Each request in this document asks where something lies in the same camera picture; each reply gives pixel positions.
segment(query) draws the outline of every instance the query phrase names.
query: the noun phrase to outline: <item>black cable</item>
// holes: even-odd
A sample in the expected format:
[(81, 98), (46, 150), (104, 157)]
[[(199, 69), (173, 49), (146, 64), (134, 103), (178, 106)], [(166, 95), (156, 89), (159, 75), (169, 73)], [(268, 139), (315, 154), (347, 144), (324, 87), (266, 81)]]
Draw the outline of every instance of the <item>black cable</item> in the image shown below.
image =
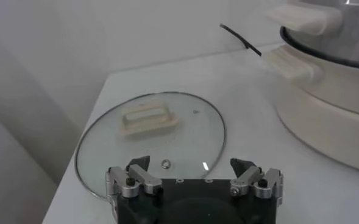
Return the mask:
[(256, 47), (254, 47), (252, 44), (250, 44), (248, 41), (246, 41), (246, 39), (244, 39), (240, 34), (236, 33), (235, 31), (233, 31), (231, 28), (227, 27), (224, 24), (220, 24), (220, 27), (225, 29), (226, 31), (230, 32), (230, 34), (232, 34), (233, 36), (237, 37), (244, 44), (246, 49), (250, 48), (257, 55), (259, 55), (260, 57), (262, 56), (262, 53)]

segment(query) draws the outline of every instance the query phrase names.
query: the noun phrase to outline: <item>pot lid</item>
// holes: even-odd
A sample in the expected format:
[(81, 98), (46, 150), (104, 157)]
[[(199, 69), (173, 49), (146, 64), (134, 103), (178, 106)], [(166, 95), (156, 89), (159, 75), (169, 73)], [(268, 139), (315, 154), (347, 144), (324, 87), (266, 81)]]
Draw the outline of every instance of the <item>pot lid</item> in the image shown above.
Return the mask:
[(93, 195), (105, 198), (109, 167), (144, 158), (154, 177), (203, 178), (225, 143), (225, 123), (211, 103), (187, 93), (147, 94), (113, 107), (86, 130), (75, 170)]

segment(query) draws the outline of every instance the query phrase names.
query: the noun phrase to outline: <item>white table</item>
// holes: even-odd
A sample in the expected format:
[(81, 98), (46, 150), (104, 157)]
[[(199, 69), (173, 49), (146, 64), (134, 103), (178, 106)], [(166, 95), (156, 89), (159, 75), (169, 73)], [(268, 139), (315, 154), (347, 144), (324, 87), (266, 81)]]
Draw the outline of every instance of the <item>white table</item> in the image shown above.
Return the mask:
[[(359, 171), (309, 149), (285, 129), (272, 103), (276, 77), (251, 51), (119, 72), (107, 79), (88, 126), (111, 107), (141, 94), (196, 94), (213, 103), (227, 125), (225, 151), (209, 178), (233, 178), (233, 157), (252, 160), (285, 175), (277, 223), (359, 223)], [(113, 222), (110, 205), (79, 183), (72, 158), (43, 223)]]

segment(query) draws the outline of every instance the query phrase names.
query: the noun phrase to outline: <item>white wall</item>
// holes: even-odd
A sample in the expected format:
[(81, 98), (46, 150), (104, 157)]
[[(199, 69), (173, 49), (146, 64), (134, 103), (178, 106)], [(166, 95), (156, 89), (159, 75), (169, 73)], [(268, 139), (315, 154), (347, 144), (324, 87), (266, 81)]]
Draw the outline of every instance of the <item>white wall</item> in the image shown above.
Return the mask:
[[(23, 69), (22, 79), (41, 88), (40, 98), (55, 108), (65, 128), (76, 129), (65, 133), (74, 139), (109, 73), (241, 48), (219, 23), (254, 45), (274, 43), (278, 27), (261, 14), (279, 1), (0, 0), (0, 46)], [(6, 77), (13, 76), (8, 72)], [(0, 92), (0, 102), (9, 98)], [(55, 142), (62, 148), (58, 138)], [(35, 158), (47, 156), (41, 156), (47, 149), (29, 151)], [(72, 151), (65, 149), (64, 156)], [(58, 169), (52, 172), (58, 176)]]
[(0, 124), (0, 224), (41, 223), (56, 185)]

